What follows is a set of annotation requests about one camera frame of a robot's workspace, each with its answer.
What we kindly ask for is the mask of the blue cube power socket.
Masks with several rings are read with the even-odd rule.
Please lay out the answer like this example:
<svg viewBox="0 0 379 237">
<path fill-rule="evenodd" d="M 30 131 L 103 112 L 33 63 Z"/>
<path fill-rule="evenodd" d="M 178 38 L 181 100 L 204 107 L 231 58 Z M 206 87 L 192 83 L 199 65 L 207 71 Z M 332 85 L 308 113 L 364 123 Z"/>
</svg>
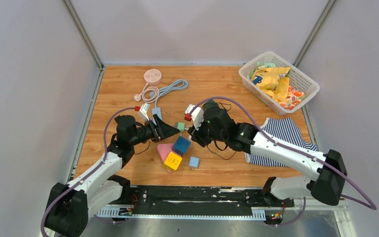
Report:
<svg viewBox="0 0 379 237">
<path fill-rule="evenodd" d="M 187 151 L 189 146 L 191 145 L 191 141 L 186 139 L 183 136 L 179 136 L 175 143 L 172 145 L 172 151 L 179 156 L 183 156 Z"/>
</svg>

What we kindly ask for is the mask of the light blue small charger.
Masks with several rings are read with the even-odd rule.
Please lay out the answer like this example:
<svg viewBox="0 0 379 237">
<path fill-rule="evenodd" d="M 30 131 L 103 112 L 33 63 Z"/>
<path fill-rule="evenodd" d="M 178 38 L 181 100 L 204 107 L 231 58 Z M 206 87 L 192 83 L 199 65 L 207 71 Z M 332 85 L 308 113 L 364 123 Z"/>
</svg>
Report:
<svg viewBox="0 0 379 237">
<path fill-rule="evenodd" d="M 200 163 L 200 158 L 190 157 L 190 159 L 189 159 L 189 168 L 191 168 L 191 169 L 198 169 L 199 163 Z"/>
</svg>

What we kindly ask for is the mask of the yellow cube power socket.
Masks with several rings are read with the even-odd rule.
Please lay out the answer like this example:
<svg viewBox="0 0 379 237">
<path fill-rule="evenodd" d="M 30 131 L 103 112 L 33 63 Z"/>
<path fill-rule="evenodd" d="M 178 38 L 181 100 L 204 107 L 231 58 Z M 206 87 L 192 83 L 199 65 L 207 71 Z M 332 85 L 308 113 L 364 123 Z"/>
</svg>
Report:
<svg viewBox="0 0 379 237">
<path fill-rule="evenodd" d="M 182 162 L 182 157 L 174 152 L 170 152 L 165 161 L 163 162 L 163 165 L 166 169 L 173 172 L 176 171 L 179 167 L 179 165 Z"/>
</svg>

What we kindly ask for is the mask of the dark green cube socket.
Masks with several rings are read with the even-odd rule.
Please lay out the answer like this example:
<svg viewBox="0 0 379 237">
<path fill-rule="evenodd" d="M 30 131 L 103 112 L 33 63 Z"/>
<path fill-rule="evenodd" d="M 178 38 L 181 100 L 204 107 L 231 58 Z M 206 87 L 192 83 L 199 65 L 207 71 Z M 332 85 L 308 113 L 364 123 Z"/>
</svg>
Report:
<svg viewBox="0 0 379 237">
<path fill-rule="evenodd" d="M 211 108 L 220 108 L 219 104 L 217 102 L 215 102 L 214 100 L 208 100 L 204 105 L 203 105 L 203 109 L 204 110 L 207 110 L 207 109 L 211 109 Z"/>
</svg>

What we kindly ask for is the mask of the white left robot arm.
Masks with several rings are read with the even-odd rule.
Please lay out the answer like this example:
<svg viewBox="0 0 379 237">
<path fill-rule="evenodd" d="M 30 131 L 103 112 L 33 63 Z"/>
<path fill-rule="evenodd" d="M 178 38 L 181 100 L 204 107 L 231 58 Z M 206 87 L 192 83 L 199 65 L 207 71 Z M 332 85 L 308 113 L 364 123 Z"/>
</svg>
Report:
<svg viewBox="0 0 379 237">
<path fill-rule="evenodd" d="M 62 184 L 56 183 L 47 201 L 40 230 L 46 229 L 66 237 L 80 236 L 88 220 L 100 209 L 116 200 L 120 204 L 131 199 L 130 181 L 116 175 L 135 154 L 135 145 L 149 140 L 159 142 L 178 134 L 179 129 L 163 122 L 158 116 L 144 124 L 130 115 L 114 114 L 116 133 L 98 161 L 81 176 Z"/>
</svg>

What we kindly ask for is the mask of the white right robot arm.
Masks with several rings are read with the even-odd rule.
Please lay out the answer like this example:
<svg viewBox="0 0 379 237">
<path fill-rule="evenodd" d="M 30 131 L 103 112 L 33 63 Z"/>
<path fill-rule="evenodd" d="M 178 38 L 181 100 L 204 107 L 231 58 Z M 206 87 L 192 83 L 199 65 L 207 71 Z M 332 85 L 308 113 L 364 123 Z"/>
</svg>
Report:
<svg viewBox="0 0 379 237">
<path fill-rule="evenodd" d="M 253 124 L 236 123 L 218 106 L 203 110 L 189 105 L 185 120 L 193 123 L 188 130 L 190 139 L 202 147 L 223 142 L 236 152 L 264 156 L 301 172 L 291 178 L 268 178 L 262 192 L 266 205 L 275 206 L 283 199 L 297 197 L 313 197 L 323 204 L 338 205 L 347 176 L 338 151 L 323 153 L 293 145 Z"/>
</svg>

